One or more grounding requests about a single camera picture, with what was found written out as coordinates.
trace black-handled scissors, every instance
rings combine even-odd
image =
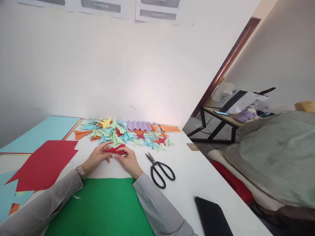
[[[162,171],[163,171],[163,173],[166,175],[166,177],[169,178],[169,179],[172,180],[172,181],[175,180],[175,174],[174,174],[174,172],[172,171],[172,169],[169,168],[167,165],[165,165],[164,163],[155,161],[154,158],[152,157],[152,155],[151,155],[150,153],[148,153],[148,154],[145,154],[145,155],[146,155],[147,158],[152,162],[152,166],[151,166],[151,177],[152,177],[152,180],[153,180],[153,182],[154,182],[159,188],[164,189],[164,188],[166,188],[166,183],[165,183],[164,179],[162,178],[162,176],[160,175],[160,173],[155,169],[155,166],[158,165],[158,166],[162,169]],[[163,169],[162,166],[165,166],[166,168],[168,168],[168,169],[170,170],[170,172],[171,172],[172,175],[173,175],[172,178],[165,172],[165,170]],[[155,181],[154,176],[153,176],[153,170],[155,171],[155,173],[156,173],[156,174],[160,177],[160,179],[162,180],[163,186],[159,185],[159,184]]]

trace smartphone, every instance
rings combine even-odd
[[[220,112],[220,111],[214,111],[214,112],[217,113],[217,114],[220,114],[220,115],[227,115],[227,116],[229,116],[229,114],[227,114],[225,112]]]
[[[200,197],[195,197],[201,224],[206,236],[233,236],[221,207]]]

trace tabletop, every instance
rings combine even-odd
[[[227,121],[228,123],[231,123],[237,127],[241,127],[242,125],[244,125],[245,123],[239,122],[237,120],[235,120],[236,115],[229,115],[229,116],[225,116],[225,115],[220,115],[218,113],[215,113],[215,111],[220,111],[220,109],[218,108],[208,108],[208,107],[204,107],[205,110],[211,112],[212,114],[215,114],[216,116],[221,117],[222,119],[224,119],[225,121]]]
[[[147,146],[134,146],[132,145],[133,142],[126,143],[126,146],[134,150],[140,167],[150,178],[151,162],[145,156],[147,152],[150,152],[156,161],[165,163],[174,171],[176,180],[170,181],[164,178],[166,188],[161,191],[192,226],[195,233],[199,236],[204,235],[194,201],[194,197],[198,196],[220,205],[234,236],[272,235],[203,154],[200,151],[190,150],[187,143],[191,143],[191,141],[184,132],[168,133],[168,135],[175,146],[166,147],[165,151],[157,152],[157,150],[152,150]],[[67,140],[75,140],[75,134],[71,133]],[[98,141],[90,141],[87,136],[79,140],[75,148],[78,152],[63,169],[57,181],[82,164],[97,145]],[[0,174],[18,170],[27,159],[28,156],[0,155]],[[111,159],[110,163],[102,162],[88,176],[88,178],[128,177],[131,176],[114,158]],[[27,203],[42,192],[34,193]]]

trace wristwatch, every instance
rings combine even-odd
[[[85,174],[84,170],[82,169],[82,167],[78,166],[76,169],[78,170],[79,174],[81,175],[81,179],[83,181],[86,181],[86,174]]]

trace black metal table frame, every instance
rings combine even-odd
[[[198,133],[199,131],[206,128],[206,120],[204,117],[204,112],[209,113],[210,115],[214,116],[215,118],[218,118],[221,120],[221,123],[215,128],[215,130],[210,134],[210,136],[207,139],[198,139],[198,138],[191,138],[190,140],[193,142],[203,142],[203,143],[218,143],[218,144],[232,144],[235,143],[235,136],[236,136],[236,130],[239,128],[238,126],[226,121],[220,115],[216,115],[208,110],[205,109],[205,107],[200,107],[200,115],[201,115],[201,122],[202,126],[200,126],[198,129],[192,131],[187,136],[190,137],[194,135],[195,133]],[[221,129],[228,124],[229,126],[232,126],[232,133],[231,133],[231,140],[222,140],[222,139],[214,139],[214,137],[221,131]]]

